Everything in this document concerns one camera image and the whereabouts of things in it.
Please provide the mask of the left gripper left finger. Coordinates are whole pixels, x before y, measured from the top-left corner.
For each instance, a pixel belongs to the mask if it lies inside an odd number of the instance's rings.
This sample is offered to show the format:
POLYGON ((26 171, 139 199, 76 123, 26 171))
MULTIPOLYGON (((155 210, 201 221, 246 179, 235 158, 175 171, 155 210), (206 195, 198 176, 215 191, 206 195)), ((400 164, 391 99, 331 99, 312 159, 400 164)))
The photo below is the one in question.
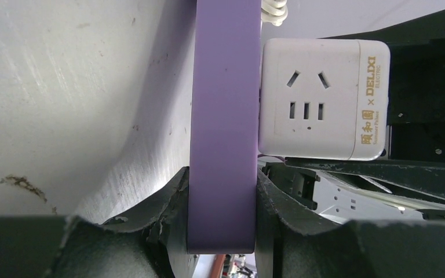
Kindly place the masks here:
POLYGON ((189 169, 94 224, 76 215, 0 217, 0 277, 191 277, 189 169))

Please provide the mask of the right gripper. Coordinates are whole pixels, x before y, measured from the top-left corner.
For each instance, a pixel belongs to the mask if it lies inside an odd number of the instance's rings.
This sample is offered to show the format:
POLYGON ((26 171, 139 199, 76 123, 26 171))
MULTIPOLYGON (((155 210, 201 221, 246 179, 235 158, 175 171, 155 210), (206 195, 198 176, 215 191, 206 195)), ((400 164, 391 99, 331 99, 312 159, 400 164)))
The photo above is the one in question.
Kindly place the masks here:
POLYGON ((387 157, 394 160, 287 158, 285 164, 363 175, 445 201, 445 10, 350 38, 391 50, 387 157))

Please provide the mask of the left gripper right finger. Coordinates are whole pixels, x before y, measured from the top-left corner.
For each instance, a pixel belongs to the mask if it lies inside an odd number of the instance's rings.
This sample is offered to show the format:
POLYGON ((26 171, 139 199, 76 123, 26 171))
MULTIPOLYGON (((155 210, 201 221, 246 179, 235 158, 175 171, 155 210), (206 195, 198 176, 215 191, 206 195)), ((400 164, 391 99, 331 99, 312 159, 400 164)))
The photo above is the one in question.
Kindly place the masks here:
POLYGON ((259 277, 445 277, 445 221, 336 224, 259 173, 255 255, 259 277))

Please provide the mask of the purple power strip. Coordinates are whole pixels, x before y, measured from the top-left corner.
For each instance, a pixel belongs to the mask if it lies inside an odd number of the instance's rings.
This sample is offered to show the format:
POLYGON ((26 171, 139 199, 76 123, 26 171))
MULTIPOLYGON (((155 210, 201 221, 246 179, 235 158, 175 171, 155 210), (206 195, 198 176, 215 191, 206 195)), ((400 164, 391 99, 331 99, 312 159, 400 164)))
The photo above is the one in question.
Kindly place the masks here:
POLYGON ((256 235, 260 1, 198 1, 187 250, 250 254, 256 235))

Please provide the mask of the white cube socket adapter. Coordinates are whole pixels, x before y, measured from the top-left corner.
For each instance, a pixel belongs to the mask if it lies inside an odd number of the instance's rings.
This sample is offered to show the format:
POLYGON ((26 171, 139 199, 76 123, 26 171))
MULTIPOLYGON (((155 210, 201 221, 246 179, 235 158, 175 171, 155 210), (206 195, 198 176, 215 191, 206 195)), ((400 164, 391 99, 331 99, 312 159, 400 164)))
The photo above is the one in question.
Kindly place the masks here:
POLYGON ((360 39, 270 39, 258 149, 268 156, 371 161, 385 147, 391 53, 360 39))

